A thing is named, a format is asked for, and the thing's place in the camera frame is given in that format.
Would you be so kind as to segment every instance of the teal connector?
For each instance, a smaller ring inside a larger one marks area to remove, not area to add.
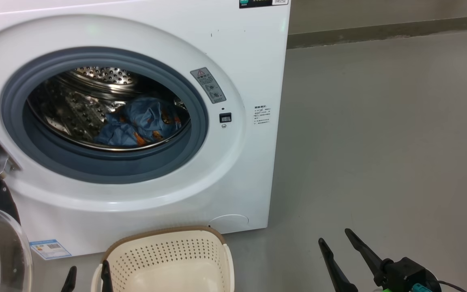
[[[432,290],[424,287],[423,285],[417,283],[412,287],[412,292],[432,292]]]

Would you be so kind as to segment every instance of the gray rubber seal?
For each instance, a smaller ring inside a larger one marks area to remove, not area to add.
[[[81,66],[119,67],[161,83],[185,103],[191,124],[171,141],[144,151],[105,152],[67,142],[37,120],[26,99],[47,78]],[[168,174],[198,152],[208,131],[206,105],[181,74],[147,56],[103,47],[61,50],[26,64],[7,82],[1,113],[9,135],[26,155],[58,174],[90,183],[138,183]]]

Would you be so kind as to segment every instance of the black cable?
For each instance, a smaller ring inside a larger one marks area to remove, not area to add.
[[[460,291],[460,292],[466,292],[466,290],[462,289],[461,287],[456,286],[456,285],[451,284],[451,283],[448,283],[448,282],[446,282],[446,281],[437,281],[437,283],[443,284],[443,285],[446,285],[446,286],[450,286],[450,287],[452,287],[453,289],[455,289],[455,290],[457,290],[457,291]]]

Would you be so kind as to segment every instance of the washing machine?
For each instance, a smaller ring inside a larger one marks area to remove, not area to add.
[[[268,222],[288,0],[0,0],[0,209],[44,259]]]

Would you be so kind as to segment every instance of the laundry basket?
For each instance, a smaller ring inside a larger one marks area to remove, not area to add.
[[[209,227],[163,229],[113,244],[109,263],[113,292],[234,292],[234,265],[222,235]],[[92,292],[100,292],[102,264]]]

